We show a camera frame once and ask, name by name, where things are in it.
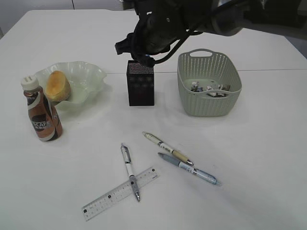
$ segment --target plastic basket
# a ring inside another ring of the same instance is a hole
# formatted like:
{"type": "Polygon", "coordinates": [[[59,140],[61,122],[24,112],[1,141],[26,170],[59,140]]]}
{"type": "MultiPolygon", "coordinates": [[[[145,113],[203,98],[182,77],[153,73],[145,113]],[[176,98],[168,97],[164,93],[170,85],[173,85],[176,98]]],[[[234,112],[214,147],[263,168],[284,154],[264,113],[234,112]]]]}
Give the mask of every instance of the plastic basket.
{"type": "Polygon", "coordinates": [[[177,66],[178,88],[182,105],[188,115],[224,116],[234,107],[242,90],[239,74],[231,60],[222,53],[208,49],[196,49],[179,55],[177,66]],[[205,51],[210,57],[192,57],[191,53],[205,51]],[[192,92],[187,81],[206,80],[216,84],[230,85],[230,91],[212,90],[192,92]],[[209,92],[226,93],[215,98],[209,92]]]}

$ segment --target brown label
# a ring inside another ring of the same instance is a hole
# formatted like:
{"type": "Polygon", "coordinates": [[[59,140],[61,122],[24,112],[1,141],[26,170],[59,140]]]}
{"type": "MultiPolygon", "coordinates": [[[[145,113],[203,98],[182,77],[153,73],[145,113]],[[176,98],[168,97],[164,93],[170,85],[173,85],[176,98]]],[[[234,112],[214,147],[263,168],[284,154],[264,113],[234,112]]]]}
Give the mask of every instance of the brown label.
{"type": "Polygon", "coordinates": [[[40,87],[36,92],[24,92],[32,126],[42,141],[54,140],[62,134],[58,113],[40,87]]]}

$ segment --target white bottle cap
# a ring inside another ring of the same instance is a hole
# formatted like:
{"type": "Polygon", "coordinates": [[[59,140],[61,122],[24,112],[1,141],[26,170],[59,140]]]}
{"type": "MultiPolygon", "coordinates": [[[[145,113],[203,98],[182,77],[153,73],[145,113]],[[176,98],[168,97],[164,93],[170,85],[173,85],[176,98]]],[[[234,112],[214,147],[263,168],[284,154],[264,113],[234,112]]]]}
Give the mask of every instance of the white bottle cap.
{"type": "Polygon", "coordinates": [[[30,91],[35,90],[39,86],[39,83],[35,76],[28,76],[21,79],[21,86],[23,90],[30,91]]]}

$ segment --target ballpoint pen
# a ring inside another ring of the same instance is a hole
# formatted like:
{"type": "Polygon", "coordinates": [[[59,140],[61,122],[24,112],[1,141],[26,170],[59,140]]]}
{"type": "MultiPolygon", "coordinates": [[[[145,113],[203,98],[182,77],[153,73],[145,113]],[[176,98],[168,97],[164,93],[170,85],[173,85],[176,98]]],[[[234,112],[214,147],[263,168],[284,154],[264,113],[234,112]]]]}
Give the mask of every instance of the ballpoint pen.
{"type": "Polygon", "coordinates": [[[194,165],[194,163],[192,161],[190,161],[185,155],[183,155],[180,152],[178,152],[177,150],[171,148],[169,145],[164,143],[162,140],[160,140],[159,138],[157,138],[153,134],[146,133],[146,132],[142,132],[142,133],[143,133],[144,137],[146,137],[147,139],[149,139],[153,143],[157,144],[159,147],[165,149],[166,151],[171,153],[174,157],[178,158],[182,162],[188,163],[189,165],[194,165]]]}
{"type": "Polygon", "coordinates": [[[128,148],[126,146],[124,146],[123,143],[121,143],[120,149],[121,149],[121,153],[123,154],[123,157],[124,157],[124,161],[125,161],[125,165],[126,165],[126,168],[127,168],[127,172],[128,172],[130,184],[131,184],[131,187],[132,187],[132,190],[133,190],[133,194],[135,195],[136,199],[138,201],[140,201],[141,197],[140,197],[139,187],[138,187],[138,184],[136,183],[136,179],[135,179],[134,173],[132,171],[131,157],[130,157],[128,148]]]}
{"type": "Polygon", "coordinates": [[[167,162],[169,162],[169,163],[171,163],[171,164],[173,164],[173,165],[175,165],[179,168],[182,168],[182,169],[188,171],[189,173],[191,173],[195,176],[198,176],[198,177],[200,177],[201,179],[203,179],[207,182],[210,182],[214,185],[222,185],[220,182],[218,182],[218,180],[214,176],[212,176],[212,175],[210,175],[210,174],[208,174],[208,173],[206,173],[202,170],[195,169],[192,166],[185,164],[184,162],[182,162],[182,161],[180,161],[180,160],[178,160],[174,157],[171,157],[167,154],[160,153],[160,152],[158,154],[163,160],[165,160],[165,161],[167,161],[167,162]]]}

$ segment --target nescafe bottle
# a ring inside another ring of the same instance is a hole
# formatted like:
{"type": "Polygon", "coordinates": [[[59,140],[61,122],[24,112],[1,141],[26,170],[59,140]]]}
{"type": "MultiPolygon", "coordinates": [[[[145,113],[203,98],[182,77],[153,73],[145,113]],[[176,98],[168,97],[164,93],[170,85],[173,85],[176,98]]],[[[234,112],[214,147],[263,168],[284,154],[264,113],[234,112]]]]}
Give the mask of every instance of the nescafe bottle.
{"type": "Polygon", "coordinates": [[[62,124],[56,108],[44,95],[35,76],[28,76],[21,80],[24,95],[28,100],[30,121],[41,141],[55,140],[62,134],[62,124]]]}

